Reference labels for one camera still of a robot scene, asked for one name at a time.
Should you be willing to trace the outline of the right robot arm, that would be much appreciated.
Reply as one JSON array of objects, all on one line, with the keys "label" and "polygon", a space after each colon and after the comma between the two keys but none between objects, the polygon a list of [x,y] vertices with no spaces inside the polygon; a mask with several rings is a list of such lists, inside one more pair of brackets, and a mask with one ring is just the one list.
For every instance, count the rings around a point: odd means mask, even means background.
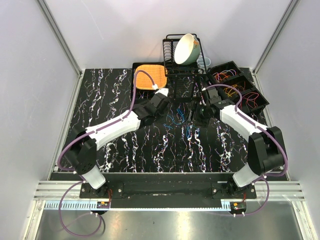
[{"label": "right robot arm", "polygon": [[219,87],[220,84],[214,84],[201,90],[201,100],[195,105],[192,117],[203,126],[215,118],[232,127],[247,142],[247,163],[226,184],[228,195],[236,199],[259,180],[285,175],[288,157],[282,131],[249,117],[241,111],[239,102],[222,98]]}]

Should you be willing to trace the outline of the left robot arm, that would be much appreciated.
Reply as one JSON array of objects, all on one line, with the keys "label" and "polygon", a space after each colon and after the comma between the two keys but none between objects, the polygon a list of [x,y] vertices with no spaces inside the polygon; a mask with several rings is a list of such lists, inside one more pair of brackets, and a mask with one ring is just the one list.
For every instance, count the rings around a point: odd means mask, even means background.
[{"label": "left robot arm", "polygon": [[163,88],[151,99],[134,104],[111,120],[73,131],[75,139],[67,145],[64,156],[76,174],[90,185],[95,197],[103,198],[108,193],[107,180],[96,163],[97,151],[118,137],[159,122],[166,115],[169,103],[168,92]]}]

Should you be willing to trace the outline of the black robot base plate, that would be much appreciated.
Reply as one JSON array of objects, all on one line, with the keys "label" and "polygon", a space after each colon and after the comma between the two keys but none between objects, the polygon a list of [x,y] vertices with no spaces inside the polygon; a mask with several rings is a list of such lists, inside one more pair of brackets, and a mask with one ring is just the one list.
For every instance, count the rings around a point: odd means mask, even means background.
[{"label": "black robot base plate", "polygon": [[245,199],[258,197],[262,180],[238,187],[231,173],[105,173],[106,182],[98,189],[80,185],[81,198],[125,199],[129,197],[191,197],[204,199]]}]

